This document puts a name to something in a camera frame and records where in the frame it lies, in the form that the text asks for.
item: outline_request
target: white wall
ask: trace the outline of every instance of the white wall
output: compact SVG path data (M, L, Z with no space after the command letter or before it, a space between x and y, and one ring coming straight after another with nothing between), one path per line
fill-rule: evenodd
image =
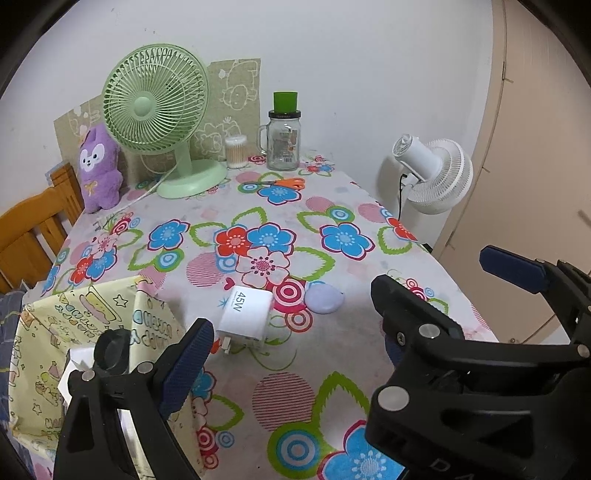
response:
M382 163L400 134L453 138L473 151L492 11L490 0L80 0L0 99L0 212L46 187L44 173L60 161L54 119L100 93L126 53L156 42L205 63L260 57L261 119L273 91L298 91L303 143L331 153L395 210L395 189L378 175L392 174ZM444 222L410 211L403 220L431 244Z

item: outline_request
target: white box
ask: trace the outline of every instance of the white box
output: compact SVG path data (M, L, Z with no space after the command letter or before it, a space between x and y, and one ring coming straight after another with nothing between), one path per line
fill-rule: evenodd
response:
M231 342L250 348L262 347L267 338L267 323L272 308L272 292L234 286L217 329L222 349L228 353Z

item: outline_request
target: floral tablecloth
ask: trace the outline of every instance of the floral tablecloth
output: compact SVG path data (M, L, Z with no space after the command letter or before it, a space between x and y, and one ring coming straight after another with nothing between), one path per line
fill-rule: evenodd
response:
M236 284L272 291L265 348L224 355L216 341L193 386L206 478L394 479L401 467L363 438L369 398L392 374L369 295L373 278L395 278L469 339L495 337L392 213L324 158L300 167L278 174L251 157L195 197L153 194L115 216L83 215L45 295L142 273L189 327L197 317L216 326ZM295 177L303 190L291 188ZM122 204L149 186L137 185ZM317 282L345 293L336 313L306 309L304 292ZM133 341L153 339L139 332Z

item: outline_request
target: cotton swab container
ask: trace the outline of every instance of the cotton swab container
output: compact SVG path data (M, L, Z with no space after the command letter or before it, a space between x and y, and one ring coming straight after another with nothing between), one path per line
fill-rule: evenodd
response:
M228 168L242 168L248 164L246 135L234 135L224 140L226 146L226 160Z

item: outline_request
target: fan grille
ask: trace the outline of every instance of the fan grille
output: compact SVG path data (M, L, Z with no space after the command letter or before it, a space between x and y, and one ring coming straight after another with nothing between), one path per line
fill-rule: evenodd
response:
M392 154L394 157L402 157L410 146L413 144L412 136L408 134L404 134L401 136L398 141L394 144L392 148Z
M138 48L113 69L103 88L103 118L114 139L139 153L163 153L187 141L208 100L207 74L174 45Z
M467 193L472 184L472 162L453 140L434 140L425 145L443 160L441 172L432 180L413 186L408 201L422 213L449 210Z

